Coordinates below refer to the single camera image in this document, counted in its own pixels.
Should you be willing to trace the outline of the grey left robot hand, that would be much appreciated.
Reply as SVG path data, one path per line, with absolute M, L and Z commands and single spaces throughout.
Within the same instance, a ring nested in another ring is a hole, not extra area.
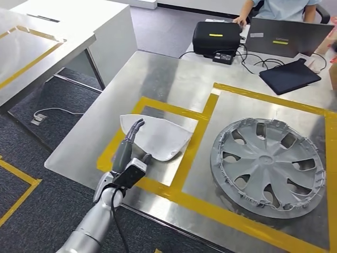
M 137 158 L 131 158 L 134 140 L 140 127 L 143 125 L 145 125 L 145 121 L 143 119 L 139 119 L 130 127 L 115 154 L 112 171 L 119 174 L 122 174 L 124 171 L 128 173 L 146 174 L 147 165 L 149 165 L 152 158 L 151 154 L 146 153 L 140 160 Z

